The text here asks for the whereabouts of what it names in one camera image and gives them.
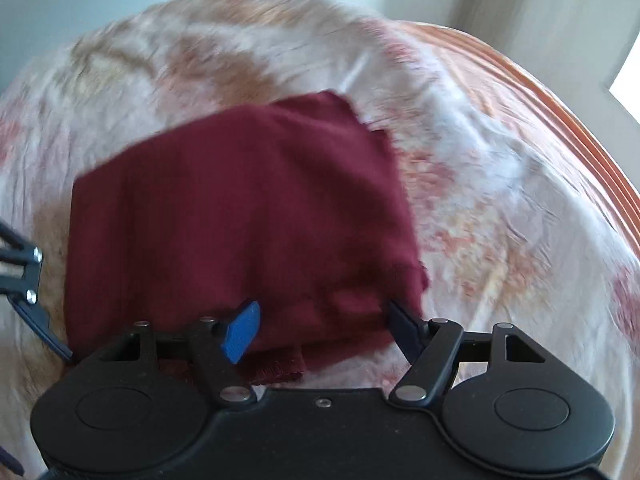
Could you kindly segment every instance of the triangular cutout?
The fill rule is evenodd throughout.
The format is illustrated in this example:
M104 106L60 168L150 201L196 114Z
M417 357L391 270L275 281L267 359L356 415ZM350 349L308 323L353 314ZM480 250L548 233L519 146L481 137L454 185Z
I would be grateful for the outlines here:
M543 363L545 359L516 335L507 336L507 361Z
M138 359L140 359L140 334L133 334L126 338L122 344L100 358L101 361L107 362L137 361Z

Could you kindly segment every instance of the bedspread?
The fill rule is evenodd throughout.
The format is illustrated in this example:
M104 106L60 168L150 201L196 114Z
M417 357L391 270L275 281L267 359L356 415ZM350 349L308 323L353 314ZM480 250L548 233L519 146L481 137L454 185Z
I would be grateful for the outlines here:
M482 112L451 67L401 24L351 0L174 0L30 64L0 98L0 217L44 250L40 301L63 335L72 184L124 147L235 104L331 88L386 128L432 287L424 317L467 330L517 324L594 384L616 412L603 468L640 458L640 264L607 190L562 142L562 167ZM537 126L541 136L544 121ZM0 308L0 442L33 477L28 431L60 365ZM407 364L396 346L309 374L300 386L381 386ZM477 367L462 368L461 378Z

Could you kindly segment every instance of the screw head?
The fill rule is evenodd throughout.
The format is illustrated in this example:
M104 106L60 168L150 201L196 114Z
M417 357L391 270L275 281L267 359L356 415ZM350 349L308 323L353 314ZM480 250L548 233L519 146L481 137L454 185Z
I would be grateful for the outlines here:
M419 402L427 397L427 391L414 384L400 386L395 393L396 397L402 402Z
M35 305L36 301L38 301L38 295L36 294L35 290L31 290L31 289L27 290L26 297L27 297L27 303L31 305Z
M327 399L326 397L316 399L316 406L318 408L330 408L332 404L331 399Z
M220 391L220 398L226 402L245 402L251 399L251 391L244 386L227 386Z

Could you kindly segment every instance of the dark red fabric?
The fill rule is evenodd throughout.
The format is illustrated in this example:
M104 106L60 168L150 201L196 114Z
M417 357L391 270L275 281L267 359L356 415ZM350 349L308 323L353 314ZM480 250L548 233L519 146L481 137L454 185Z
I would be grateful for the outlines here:
M80 357L136 320L177 331L253 298L242 366L292 378L388 343L381 302L419 312L426 285L390 140L330 92L185 124L74 186L65 319Z

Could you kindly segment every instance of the bed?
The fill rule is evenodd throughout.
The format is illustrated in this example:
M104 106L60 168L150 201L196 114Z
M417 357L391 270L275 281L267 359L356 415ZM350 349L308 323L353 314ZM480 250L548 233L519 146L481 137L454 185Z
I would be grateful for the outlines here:
M44 250L40 301L56 333L78 174L193 118L327 88L392 134L432 281L423 317L525 330L615 410L603 470L640 476L636 190L551 92L489 46L351 0L174 0L14 80L0 97L0 218ZM0 348L0 443L34 478L44 464L28 416L62 365L4 300ZM390 346L296 385L389 391L405 370Z

